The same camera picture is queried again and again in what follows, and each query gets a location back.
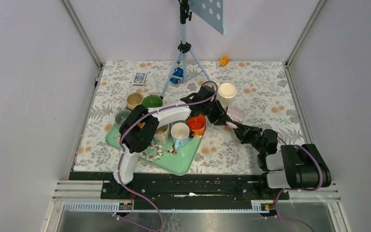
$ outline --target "cable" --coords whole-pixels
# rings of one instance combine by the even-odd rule
[[[278,137],[279,141],[281,141],[284,145],[286,145],[285,140],[283,140],[281,137]]]
[[[278,137],[278,140],[280,140],[283,144],[286,145],[286,142]],[[315,188],[305,188],[305,189],[301,189],[301,190],[304,190],[304,191],[316,191],[318,190],[319,188],[321,188],[322,184],[323,184],[323,176],[322,176],[322,170],[321,170],[321,167],[319,166],[318,162],[315,160],[315,158],[312,156],[312,154],[307,151],[305,148],[303,148],[302,146],[300,145],[294,145],[294,147],[296,148],[299,148],[301,150],[303,150],[307,155],[308,157],[312,160],[312,162],[314,163],[317,171],[318,171],[318,176],[319,176],[319,181],[318,181],[318,185],[315,187]],[[275,197],[275,200],[274,200],[274,204],[275,204],[275,210],[276,210],[276,214],[277,214],[277,218],[279,218],[282,222],[282,224],[287,227],[290,231],[294,231],[293,229],[291,229],[283,220],[283,218],[286,218],[286,219],[291,219],[291,220],[295,220],[295,221],[298,221],[298,222],[301,222],[302,224],[306,225],[309,229],[311,229],[311,231],[315,231],[309,224],[307,224],[306,222],[304,222],[303,220],[299,219],[299,218],[295,218],[295,217],[286,217],[286,216],[281,216],[279,214],[279,206],[278,206],[278,200],[279,200],[279,197],[281,196],[281,194],[283,193],[284,189],[281,189],[278,194],[276,195]]]
[[[315,160],[315,158],[312,156],[312,154],[309,151],[307,151],[305,148],[303,148],[300,145],[294,145],[294,147],[299,148],[302,151],[304,151],[308,155],[308,157],[312,160],[312,162],[315,164],[316,169],[318,170],[318,175],[319,175],[318,185],[314,189],[313,188],[312,189],[305,188],[303,190],[305,190],[305,191],[316,191],[316,190],[318,190],[322,186],[322,182],[323,182],[323,176],[322,176],[322,169],[321,169],[321,167],[319,166],[319,164]]]
[[[318,185],[315,187],[315,188],[312,188],[312,189],[308,189],[308,188],[305,188],[303,190],[305,191],[316,191],[318,190],[321,186],[322,186],[322,183],[323,183],[323,177],[322,177],[322,170],[321,170],[321,167],[319,167],[319,164],[318,162],[315,160],[315,158],[312,156],[312,154],[307,151],[305,148],[303,148],[302,146],[300,145],[294,145],[294,147],[296,148],[299,148],[301,150],[303,150],[308,156],[309,158],[312,160],[312,162],[315,164],[315,167],[316,169],[318,170],[318,175],[319,175],[319,181],[318,181]],[[283,225],[285,225],[290,231],[293,232],[293,230],[284,222],[284,220],[282,220],[282,216],[279,214],[279,207],[278,207],[278,200],[279,200],[279,197],[281,196],[282,192],[284,191],[284,189],[281,189],[277,196],[276,196],[276,200],[275,200],[275,210],[276,210],[276,214],[278,215],[279,219],[281,220],[281,222],[283,223]]]
[[[175,108],[175,107],[183,107],[183,106],[197,105],[197,104],[202,104],[202,103],[204,103],[204,102],[212,101],[212,100],[216,97],[216,95],[217,95],[217,92],[218,92],[218,85],[217,85],[217,83],[215,83],[214,81],[206,81],[206,82],[202,83],[201,86],[204,86],[206,83],[212,83],[212,84],[215,85],[215,93],[214,93],[210,98],[207,98],[207,99],[204,99],[204,100],[201,100],[201,101],[198,101],[198,102],[188,103],[188,104],[170,105],[170,106],[167,106],[167,107],[161,108],[161,109],[159,110],[159,112],[161,112],[161,111],[165,111],[165,110],[168,110],[168,109],[172,109],[172,108]],[[126,131],[124,134],[122,134],[122,136],[120,137],[120,142],[119,142],[119,143],[120,143],[120,147],[122,148],[122,153],[121,153],[121,155],[120,155],[119,163],[118,163],[118,165],[117,165],[117,178],[118,178],[118,180],[119,180],[120,185],[123,186],[123,188],[125,188],[128,192],[133,193],[134,195],[137,195],[137,196],[139,196],[139,197],[145,199],[147,202],[149,202],[149,203],[150,203],[150,204],[151,204],[151,205],[152,205],[152,206],[157,210],[157,213],[158,213],[158,215],[159,215],[159,217],[160,217],[160,222],[161,222],[160,228],[159,228],[158,230],[154,230],[154,229],[151,229],[151,228],[145,227],[145,226],[143,226],[142,224],[140,224],[140,223],[138,223],[138,222],[135,222],[135,221],[133,221],[133,220],[130,220],[130,219],[128,219],[128,218],[125,218],[125,217],[117,216],[117,219],[122,218],[123,220],[128,221],[128,222],[130,222],[130,223],[132,223],[132,224],[135,224],[136,226],[139,226],[139,227],[141,227],[141,228],[143,228],[143,229],[145,229],[145,230],[149,230],[149,231],[152,231],[152,232],[160,232],[160,231],[163,230],[163,226],[164,226],[164,218],[163,218],[163,215],[161,214],[160,210],[157,208],[157,206],[156,206],[156,205],[155,205],[155,204],[154,204],[150,199],[148,199],[147,197],[145,197],[145,196],[143,196],[143,195],[141,195],[141,194],[139,194],[139,193],[137,193],[137,192],[135,192],[135,191],[129,189],[129,188],[128,188],[124,183],[123,183],[123,181],[122,181],[122,179],[121,179],[121,176],[120,176],[120,166],[121,166],[121,164],[122,164],[123,157],[124,157],[124,152],[125,152],[125,148],[124,148],[124,146],[123,146],[123,140],[124,140],[124,138],[127,136],[127,134],[128,134],[128,133],[129,133],[129,132],[130,132],[130,131],[135,127],[135,126],[137,126],[138,123],[140,123],[140,122],[143,121],[145,118],[147,118],[148,116],[150,116],[150,115],[152,115],[152,114],[155,114],[155,113],[157,113],[157,110],[152,111],[152,112],[149,112],[149,113],[147,113],[146,115],[142,116],[139,120],[137,120],[135,123],[133,123],[133,125],[131,125],[131,126],[127,129],[127,131]]]

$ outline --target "tripod leg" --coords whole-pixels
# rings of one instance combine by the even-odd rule
[[[194,59],[196,60],[197,64],[199,65],[200,69],[201,69],[202,72],[204,73],[205,77],[207,77],[207,79],[208,79],[209,81],[211,81],[210,77],[208,76],[208,73],[205,71],[203,65],[200,63],[200,61],[198,60],[198,57],[197,57],[196,54],[194,53],[193,48],[190,49],[190,53],[191,53],[191,55],[194,57]]]
[[[160,95],[160,98],[163,99],[164,97],[164,94],[166,93],[166,90],[167,90],[167,87],[169,85],[169,82],[170,82],[170,78],[171,78],[171,75],[173,74],[174,72],[174,68],[176,66],[176,62],[180,59],[180,55],[181,55],[181,52],[180,50],[177,52],[177,56],[175,57],[175,60],[173,62],[173,65],[171,66],[171,70],[169,72],[169,76],[167,77],[167,81],[166,81],[166,84],[164,85],[164,89],[163,89],[163,92],[161,93]]]
[[[187,74],[187,53],[183,53],[183,82],[187,82],[188,74]]]

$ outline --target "green bowl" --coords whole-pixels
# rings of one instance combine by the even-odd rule
[[[157,95],[150,95],[144,98],[142,105],[146,108],[156,108],[163,106],[163,100]]]

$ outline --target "floral pattern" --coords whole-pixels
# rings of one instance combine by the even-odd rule
[[[303,143],[302,131],[282,62],[236,62],[220,66],[217,61],[203,61],[210,78],[217,83],[233,83],[238,94],[232,106],[245,111],[244,124],[273,129],[289,144]],[[105,142],[115,114],[126,106],[126,97],[133,92],[144,97],[163,90],[172,61],[108,61],[89,115],[75,171],[110,172],[117,168],[120,151]],[[198,73],[196,62],[190,62],[188,75]],[[147,73],[144,86],[134,86],[136,72]],[[196,92],[206,81],[203,74],[174,85],[169,84],[164,104],[177,102]],[[231,128],[207,125],[189,173],[260,174],[258,152],[250,145],[238,143]],[[139,160],[136,172],[165,173],[158,167]]]

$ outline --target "mug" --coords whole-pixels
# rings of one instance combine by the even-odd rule
[[[244,111],[232,106],[225,107],[225,111],[234,122],[242,123],[244,121]]]
[[[170,126],[169,124],[167,124],[157,128],[156,133],[154,134],[154,138],[157,140],[157,142],[165,144],[167,142],[167,139],[169,138],[169,135]]]
[[[144,98],[142,105],[146,108],[157,108],[163,106],[163,100],[157,95],[150,95]]]
[[[132,111],[136,106],[143,102],[143,95],[140,93],[132,93],[126,98],[127,109]]]
[[[114,117],[114,122],[116,123],[117,127],[121,127],[121,125],[124,123],[126,118],[131,114],[130,110],[121,110],[116,114],[116,117]]]
[[[193,132],[193,136],[202,136],[204,134],[206,124],[204,115],[190,118],[187,120],[187,124]]]
[[[174,149],[177,150],[180,147],[187,145],[190,136],[190,129],[187,124],[183,122],[176,123],[171,127],[171,136],[174,142]]]
[[[223,106],[229,106],[237,95],[237,88],[231,83],[222,83],[218,87],[217,99]]]

